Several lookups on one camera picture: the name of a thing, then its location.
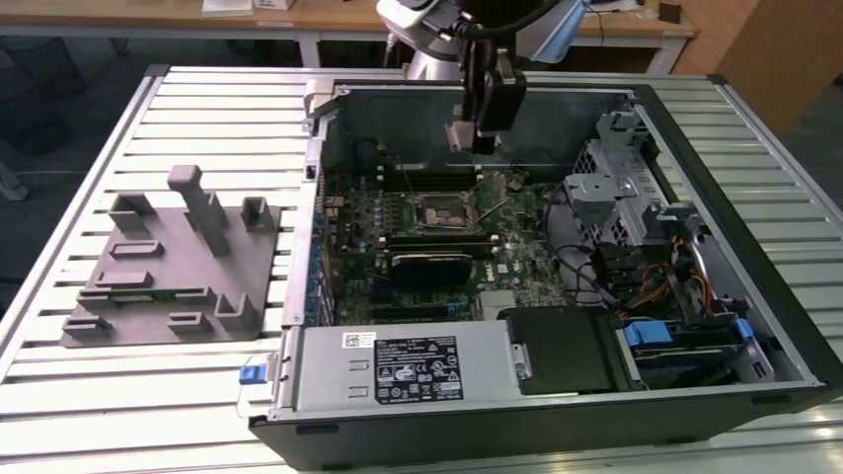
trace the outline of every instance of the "floor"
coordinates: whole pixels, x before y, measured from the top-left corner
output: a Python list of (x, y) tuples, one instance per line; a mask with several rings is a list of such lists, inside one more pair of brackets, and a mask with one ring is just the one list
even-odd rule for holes
[[(147, 66), (153, 63), (292, 66), (299, 61), (291, 44), (253, 47), (251, 43), (227, 44), (221, 40), (133, 39), (127, 56), (115, 54), (105, 39), (68, 39), (67, 46), (87, 82), (85, 91), (59, 104), (72, 128), (72, 143), (55, 153), (24, 157), (0, 142), (0, 161), (21, 173), (20, 178), (31, 190), (31, 196), (21, 202), (0, 198), (0, 315), (17, 291), (15, 281), (27, 276), (51, 238)], [(339, 65), (344, 60), (355, 60), (356, 54), (361, 53), (339, 49), (327, 62)], [(364, 51), (363, 56), (371, 56), (369, 52)], [(363, 63), (368, 61), (365, 57), (357, 59)], [(840, 130), (843, 87), (832, 86), (786, 145), (838, 205), (843, 206), (843, 187), (838, 186), (843, 178)]]

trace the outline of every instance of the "metal bracket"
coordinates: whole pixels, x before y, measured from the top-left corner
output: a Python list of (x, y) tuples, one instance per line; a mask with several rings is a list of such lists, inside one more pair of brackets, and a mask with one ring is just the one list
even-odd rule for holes
[(648, 239), (664, 238), (666, 222), (679, 224), (696, 215), (699, 215), (696, 207), (688, 202), (668, 205), (651, 204), (642, 213), (642, 222), (647, 229), (647, 235), (644, 237)]
[(596, 132), (606, 149), (638, 149), (650, 135), (650, 129), (635, 112), (603, 115), (596, 123)]
[(683, 222), (698, 214), (696, 206), (688, 202), (678, 204), (652, 204), (648, 211), (654, 212), (658, 220)]
[(636, 196), (634, 188), (622, 186), (611, 176), (596, 174), (568, 175), (566, 192), (579, 220), (586, 225), (604, 225), (616, 202)]
[(305, 123), (304, 131), (312, 131), (315, 119), (336, 107), (332, 104), (333, 86), (333, 79), (311, 79), (304, 85), (304, 114), (311, 123), (309, 125)]

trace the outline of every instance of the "warning label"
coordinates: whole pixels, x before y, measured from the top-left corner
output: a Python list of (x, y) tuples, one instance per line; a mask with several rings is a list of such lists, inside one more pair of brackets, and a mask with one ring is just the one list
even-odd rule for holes
[(376, 340), (373, 377), (381, 405), (463, 400), (458, 338)]

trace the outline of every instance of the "metal frame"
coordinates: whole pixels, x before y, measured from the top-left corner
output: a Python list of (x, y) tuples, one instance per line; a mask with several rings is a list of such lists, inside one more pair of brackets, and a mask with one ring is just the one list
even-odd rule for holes
[[(119, 54), (128, 51), (121, 39), (172, 38), (185, 40), (295, 40), (299, 43), (304, 67), (321, 67), (320, 41), (385, 41), (387, 33), (355, 31), (296, 30), (285, 22), (257, 22), (257, 29), (201, 29), (160, 27), (108, 27), (84, 25), (1, 25), (0, 35), (89, 37), (120, 39), (112, 41)], [(646, 47), (656, 49), (647, 68), (648, 74), (670, 74), (680, 57), (688, 37), (576, 37), (574, 46)]]
[[(125, 190), (132, 185), (137, 191), (153, 191), (167, 203), (157, 191), (137, 186), (145, 182), (140, 180), (143, 175), (176, 162), (199, 164), (208, 176), (217, 174), (223, 195), (240, 192), (237, 180), (243, 176), (271, 183), (268, 179), (284, 170), (300, 170), (303, 152), (284, 151), (293, 143), (284, 137), (293, 128), (300, 130), (304, 84), (308, 79), (355, 77), (396, 79), (400, 72), (172, 67), (165, 77), (144, 80), (0, 323), (0, 463), (8, 462), (4, 473), (213, 470), (220, 474), (295, 474), (249, 434), (236, 408), (237, 368), (252, 356), (277, 350), (283, 308), (267, 311), (263, 339), (253, 343), (136, 347), (92, 353), (75, 353), (55, 346), (65, 316), (41, 309), (63, 305), (60, 300), (72, 300), (79, 288), (75, 282), (87, 279), (88, 262), (76, 259), (93, 255), (104, 245), (96, 236), (81, 235), (111, 229), (107, 217), (93, 213), (105, 208), (99, 202), (108, 196), (103, 194), (105, 190)], [(843, 354), (840, 213), (815, 182), (802, 176), (798, 163), (763, 124), (723, 92), (728, 86), (714, 85), (699, 76), (532, 73), (528, 80), (624, 84), (644, 80), (654, 86), (822, 335), (836, 353)], [(267, 89), (284, 96), (283, 100), (268, 98)], [(213, 95), (189, 100), (179, 97), (197, 94)], [(209, 105), (225, 104), (231, 108), (236, 102), (241, 103), (237, 110), (208, 113)], [(124, 153), (121, 150), (136, 151), (143, 141), (132, 132), (137, 129), (132, 125), (137, 116), (145, 116), (143, 126), (172, 124), (176, 129), (188, 125), (188, 133), (181, 136), (195, 136), (189, 132), (208, 130), (223, 118), (239, 136), (253, 135), (257, 132), (251, 130), (271, 126), (276, 130), (272, 137), (248, 140), (276, 141), (269, 151), (235, 156), (219, 151), (185, 154), (187, 149), (155, 156)], [(664, 168), (679, 198), (687, 198), (675, 170)], [(139, 179), (127, 181), (132, 176)], [(297, 192), (276, 191), (273, 187), (264, 192), (271, 202), (287, 208), (295, 206)], [(295, 227), (293, 213), (281, 216), (281, 226)], [(289, 256), (281, 252), (275, 259), (272, 272), (283, 276)], [(284, 297), (283, 283), (269, 283), (275, 305)], [(271, 387), (251, 386), (244, 398), (240, 416), (256, 414), (255, 409), (264, 411)], [(674, 474), (682, 470), (830, 473), (839, 471), (843, 462), (840, 424), (843, 411), (838, 404), (828, 404), (803, 413), (758, 420), (706, 442), (391, 467), (377, 472), (471, 470), (492, 474), (599, 468), (608, 474)]]

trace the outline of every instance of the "aluminum table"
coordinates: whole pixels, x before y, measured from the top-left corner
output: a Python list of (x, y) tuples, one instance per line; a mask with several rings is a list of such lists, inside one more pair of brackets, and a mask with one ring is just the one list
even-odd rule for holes
[[(4, 474), (293, 472), (244, 417), (269, 403), (241, 392), (239, 367), (277, 349), (312, 78), (397, 78), (389, 70), (151, 67), (0, 323)], [(538, 74), (536, 80), (640, 83), (658, 91), (832, 348), (843, 352), (843, 214), (728, 85), (704, 77)], [(165, 190), (175, 164), (204, 170), (223, 205), (265, 196), (284, 209), (263, 335), (253, 342), (67, 350), (61, 324), (113, 223), (117, 192)], [(671, 169), (666, 175), (682, 183)], [(367, 472), (840, 472), (838, 403), (759, 420), (708, 441), (383, 467)]]

